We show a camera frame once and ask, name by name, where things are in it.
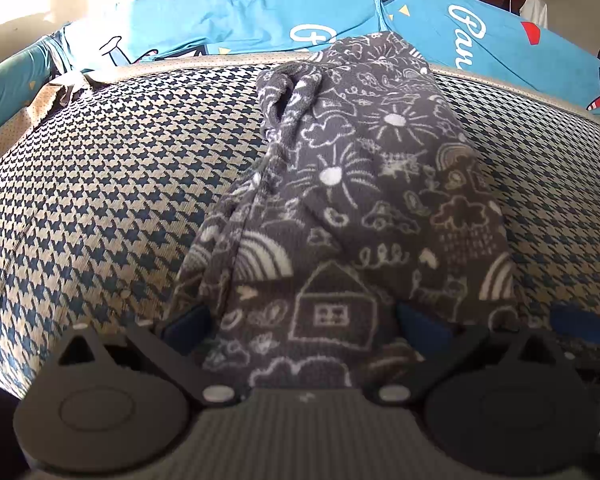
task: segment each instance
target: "houndstooth fabric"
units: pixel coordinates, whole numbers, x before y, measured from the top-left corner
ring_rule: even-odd
[[[74,322],[106,332],[167,314],[206,209],[265,151],[262,68],[115,84],[0,161],[1,387],[22,396]],[[522,312],[547,325],[552,302],[576,298],[600,313],[600,126],[475,82],[437,81],[502,206]]]

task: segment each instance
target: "red shape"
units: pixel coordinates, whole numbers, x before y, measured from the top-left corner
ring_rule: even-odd
[[[522,22],[522,26],[525,27],[526,36],[529,38],[529,43],[532,45],[537,45],[540,43],[540,27],[531,22]]]

